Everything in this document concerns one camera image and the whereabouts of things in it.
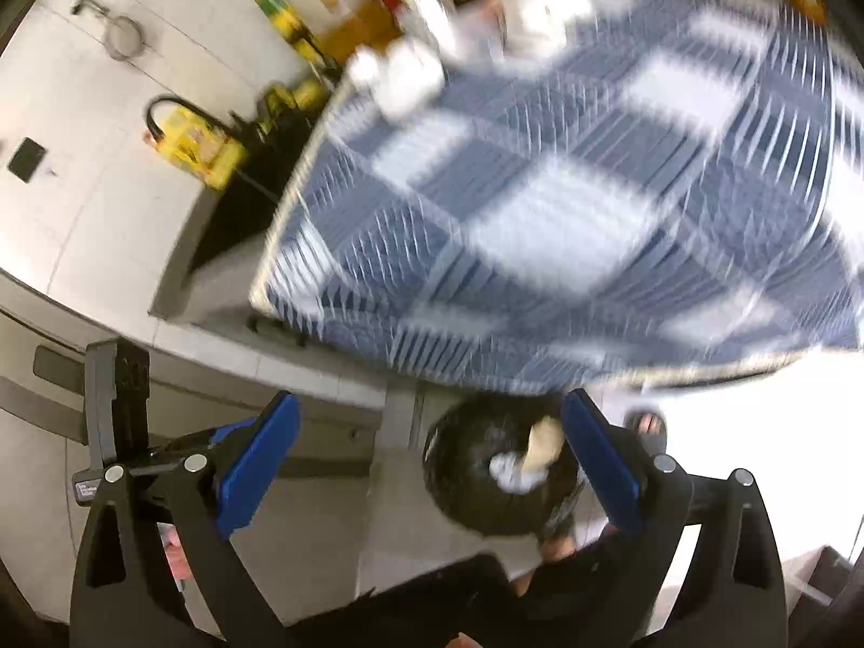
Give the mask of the white paper wad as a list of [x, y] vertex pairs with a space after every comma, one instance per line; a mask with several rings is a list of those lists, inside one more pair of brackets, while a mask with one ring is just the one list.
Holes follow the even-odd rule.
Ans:
[[359, 47], [346, 64], [348, 80], [368, 95], [389, 123], [401, 122], [441, 94], [445, 70], [438, 54], [416, 38], [400, 38], [384, 54]]

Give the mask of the torn white paper cup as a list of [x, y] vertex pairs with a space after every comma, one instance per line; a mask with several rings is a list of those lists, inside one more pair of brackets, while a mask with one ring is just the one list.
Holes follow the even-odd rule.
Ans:
[[504, 14], [504, 41], [508, 53], [543, 59], [565, 49], [567, 28], [592, 19], [592, 0], [498, 0]]

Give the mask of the brown paper bag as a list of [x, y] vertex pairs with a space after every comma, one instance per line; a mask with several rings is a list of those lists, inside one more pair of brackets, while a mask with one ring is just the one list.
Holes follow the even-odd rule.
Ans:
[[546, 470], [559, 458], [564, 443], [561, 421], [554, 417], [543, 417], [531, 426], [521, 471], [537, 473]]

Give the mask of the white tissue wad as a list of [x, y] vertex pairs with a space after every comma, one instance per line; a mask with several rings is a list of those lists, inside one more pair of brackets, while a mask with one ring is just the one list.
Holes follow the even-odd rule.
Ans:
[[524, 470], [524, 458], [517, 452], [502, 452], [489, 461], [489, 475], [508, 495], [526, 496], [548, 480], [548, 470]]

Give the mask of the black trash bin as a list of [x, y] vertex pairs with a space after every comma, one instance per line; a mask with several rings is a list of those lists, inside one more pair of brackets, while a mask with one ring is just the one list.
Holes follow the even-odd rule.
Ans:
[[474, 394], [430, 427], [424, 487], [454, 524], [482, 537], [568, 537], [583, 491], [559, 395]]

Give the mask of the black kitchen sink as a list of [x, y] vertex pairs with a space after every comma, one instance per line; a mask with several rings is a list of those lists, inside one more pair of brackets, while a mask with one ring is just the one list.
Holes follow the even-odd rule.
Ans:
[[240, 121], [237, 132], [245, 158], [231, 173], [214, 214], [193, 253], [191, 272], [255, 235], [271, 224], [294, 165], [312, 136], [322, 111], [286, 111], [265, 132], [261, 121]]

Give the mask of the black kitchen faucet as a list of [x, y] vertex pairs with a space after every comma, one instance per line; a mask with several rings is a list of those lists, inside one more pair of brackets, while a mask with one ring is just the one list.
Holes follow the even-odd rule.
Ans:
[[[158, 121], [154, 113], [163, 105], [170, 105], [171, 111]], [[204, 129], [206, 133], [221, 133], [224, 138], [239, 139], [237, 130], [179, 95], [163, 94], [152, 98], [144, 109], [144, 119], [146, 129], [157, 145], [167, 140], [179, 140], [183, 133], [195, 129]]]

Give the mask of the black slipper foot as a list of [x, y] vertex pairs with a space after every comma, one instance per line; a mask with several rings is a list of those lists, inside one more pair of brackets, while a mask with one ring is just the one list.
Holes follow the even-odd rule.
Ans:
[[624, 426], [637, 436], [649, 456], [663, 455], [666, 452], [668, 427], [659, 411], [650, 408], [631, 410], [625, 415]]

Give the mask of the dark dish cloth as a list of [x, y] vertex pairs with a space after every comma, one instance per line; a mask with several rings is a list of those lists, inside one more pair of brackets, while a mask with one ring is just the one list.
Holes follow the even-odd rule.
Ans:
[[284, 124], [300, 119], [308, 122], [321, 101], [325, 88], [316, 79], [306, 79], [294, 88], [272, 84], [256, 101], [256, 124], [263, 134], [270, 134]]

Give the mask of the blue patterned tablecloth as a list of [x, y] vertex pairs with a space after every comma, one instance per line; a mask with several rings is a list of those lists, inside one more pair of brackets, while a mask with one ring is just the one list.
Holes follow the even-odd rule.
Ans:
[[595, 0], [540, 62], [389, 123], [343, 85], [252, 305], [444, 384], [539, 394], [862, 344], [862, 67], [780, 0]]

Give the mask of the metal mesh strainer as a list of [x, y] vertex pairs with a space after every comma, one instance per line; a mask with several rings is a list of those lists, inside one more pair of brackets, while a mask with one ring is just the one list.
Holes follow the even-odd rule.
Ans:
[[138, 21], [126, 15], [115, 15], [104, 4], [95, 0], [78, 0], [70, 9], [73, 16], [80, 16], [84, 12], [92, 12], [103, 22], [101, 43], [110, 59], [116, 62], [129, 62], [144, 53], [145, 31]]

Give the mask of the green cap yellow label bottle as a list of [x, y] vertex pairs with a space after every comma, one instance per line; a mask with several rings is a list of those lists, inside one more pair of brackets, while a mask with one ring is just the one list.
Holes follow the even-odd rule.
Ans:
[[306, 63], [322, 72], [337, 73], [338, 63], [329, 57], [308, 25], [287, 0], [253, 0], [284, 43]]

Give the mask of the small black wall socket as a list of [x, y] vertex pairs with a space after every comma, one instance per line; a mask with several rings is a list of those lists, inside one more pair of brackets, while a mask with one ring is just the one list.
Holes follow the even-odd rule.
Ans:
[[23, 183], [29, 183], [35, 171], [44, 161], [47, 149], [31, 138], [23, 138], [21, 144], [12, 155], [8, 170]]

